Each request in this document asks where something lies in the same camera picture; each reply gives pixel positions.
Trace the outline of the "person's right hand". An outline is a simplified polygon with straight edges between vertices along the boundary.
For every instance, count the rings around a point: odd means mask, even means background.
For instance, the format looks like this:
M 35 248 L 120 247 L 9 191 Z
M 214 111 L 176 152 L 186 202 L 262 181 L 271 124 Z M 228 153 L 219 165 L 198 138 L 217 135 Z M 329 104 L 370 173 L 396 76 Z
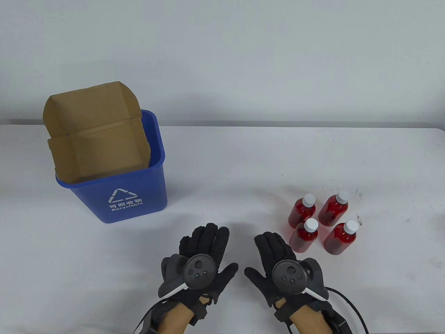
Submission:
M 298 261 L 291 247 L 277 233 L 264 232 L 263 234 L 256 236 L 254 242 L 259 250 L 265 276 L 252 267 L 247 267 L 244 270 L 244 275 L 265 297 L 269 307 L 278 308 L 276 303 L 285 299 L 285 305 L 289 305 L 294 311 L 297 311 L 302 307 L 310 307 L 315 312 L 324 311 L 330 308 L 328 302 L 318 301 L 308 294 L 286 294 L 273 282 L 272 271 L 275 265 L 280 261 L 294 261 L 304 269 L 309 269 L 310 266 L 313 269 L 319 267 L 317 261 L 310 258 Z

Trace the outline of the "person's left hand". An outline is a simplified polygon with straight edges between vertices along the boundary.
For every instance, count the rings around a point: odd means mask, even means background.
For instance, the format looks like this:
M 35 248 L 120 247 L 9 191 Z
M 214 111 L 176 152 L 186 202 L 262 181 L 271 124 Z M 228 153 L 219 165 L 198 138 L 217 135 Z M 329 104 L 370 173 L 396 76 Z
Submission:
M 219 271 L 229 239 L 229 229 L 209 223 L 196 228 L 179 244 L 179 252 L 161 263 L 163 283 L 160 299 L 170 306 L 182 304 L 193 316 L 190 324 L 204 319 L 207 306 L 218 302 L 228 283 L 238 272 L 231 263 Z

